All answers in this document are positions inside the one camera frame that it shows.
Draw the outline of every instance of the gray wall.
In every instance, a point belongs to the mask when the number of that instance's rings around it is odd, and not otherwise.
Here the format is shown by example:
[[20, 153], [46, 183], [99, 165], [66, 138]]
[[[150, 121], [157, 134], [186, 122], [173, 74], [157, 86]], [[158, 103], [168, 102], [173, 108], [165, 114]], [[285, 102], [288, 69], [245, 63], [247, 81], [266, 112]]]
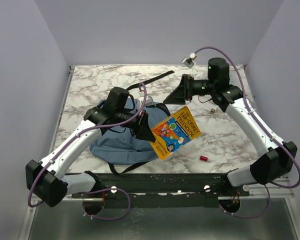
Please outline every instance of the gray wall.
[[283, 0], [35, 2], [70, 65], [180, 64], [208, 45], [246, 64]]
[[35, 3], [0, 1], [0, 240], [18, 238], [25, 166], [48, 153], [68, 72]]
[[[300, 164], [300, 0], [285, 0], [247, 68], [260, 115], [298, 147]], [[298, 174], [290, 174], [296, 182]], [[300, 187], [294, 190], [300, 210]]]

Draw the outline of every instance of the white marble tabletop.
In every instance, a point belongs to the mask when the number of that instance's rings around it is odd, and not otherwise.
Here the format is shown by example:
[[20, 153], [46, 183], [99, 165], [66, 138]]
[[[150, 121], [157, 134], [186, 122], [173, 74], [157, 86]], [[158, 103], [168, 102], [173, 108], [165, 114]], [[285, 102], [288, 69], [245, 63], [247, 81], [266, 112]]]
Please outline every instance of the white marble tabletop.
[[[253, 98], [242, 66], [238, 66], [247, 97], [252, 106]], [[107, 98], [111, 88], [128, 86], [153, 78], [173, 70], [175, 73], [147, 85], [147, 92], [156, 102], [162, 102], [180, 83], [182, 74], [190, 70], [184, 66], [170, 65], [105, 65], [77, 66], [62, 113], [60, 126], [54, 148], [58, 147], [79, 125], [86, 111]], [[195, 79], [207, 78], [207, 66], [195, 66], [192, 74]], [[230, 69], [230, 83], [239, 85], [235, 71]], [[139, 96], [137, 89], [130, 91]], [[208, 97], [200, 97], [203, 102]], [[132, 173], [225, 173], [232, 169], [250, 165], [258, 156], [257, 152], [237, 125], [227, 114], [212, 102], [202, 104], [198, 97], [187, 104], [201, 130], [201, 136], [186, 144], [168, 159], [156, 159], [135, 169]], [[181, 105], [168, 105], [171, 113], [180, 109]], [[201, 161], [206, 156], [211, 162]], [[116, 166], [118, 172], [127, 166]], [[87, 148], [72, 164], [71, 173], [83, 171], [110, 173], [108, 164], [93, 156]]]

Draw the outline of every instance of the red object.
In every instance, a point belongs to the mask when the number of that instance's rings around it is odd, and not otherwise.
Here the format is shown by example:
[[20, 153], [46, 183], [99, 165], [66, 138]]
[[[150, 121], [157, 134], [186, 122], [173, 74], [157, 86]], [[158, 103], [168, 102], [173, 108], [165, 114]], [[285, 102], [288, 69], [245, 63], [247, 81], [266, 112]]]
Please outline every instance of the red object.
[[210, 159], [206, 156], [200, 156], [200, 160], [204, 162], [211, 162]]

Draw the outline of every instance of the backpack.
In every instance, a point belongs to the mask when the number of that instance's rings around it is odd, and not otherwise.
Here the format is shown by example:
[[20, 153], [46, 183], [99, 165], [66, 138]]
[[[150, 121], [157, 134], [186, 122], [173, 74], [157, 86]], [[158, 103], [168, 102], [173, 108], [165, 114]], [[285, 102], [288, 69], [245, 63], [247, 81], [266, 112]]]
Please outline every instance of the backpack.
[[[136, 99], [129, 98], [125, 104], [125, 108], [133, 109], [131, 113], [134, 114], [137, 112], [136, 106]], [[148, 124], [151, 129], [170, 116], [167, 106], [163, 103], [147, 105], [144, 110], [148, 113]], [[121, 126], [108, 129], [104, 135], [90, 145], [90, 152], [108, 162], [111, 172], [116, 175], [127, 173], [158, 158], [148, 141], [132, 137], [130, 130]], [[131, 166], [119, 173], [114, 165]]]

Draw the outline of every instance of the gray floor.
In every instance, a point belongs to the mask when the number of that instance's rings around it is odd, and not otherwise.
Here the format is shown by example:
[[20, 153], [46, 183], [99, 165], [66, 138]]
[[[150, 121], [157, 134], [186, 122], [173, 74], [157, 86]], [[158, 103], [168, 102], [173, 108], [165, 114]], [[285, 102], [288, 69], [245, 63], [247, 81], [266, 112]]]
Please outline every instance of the gray floor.
[[[264, 199], [241, 201], [241, 214], [253, 215]], [[103, 217], [123, 209], [105, 209]], [[83, 217], [80, 201], [63, 201], [36, 210], [29, 240], [295, 240], [284, 199], [274, 199], [270, 211], [257, 219], [237, 219], [218, 208], [134, 208], [117, 221]]]

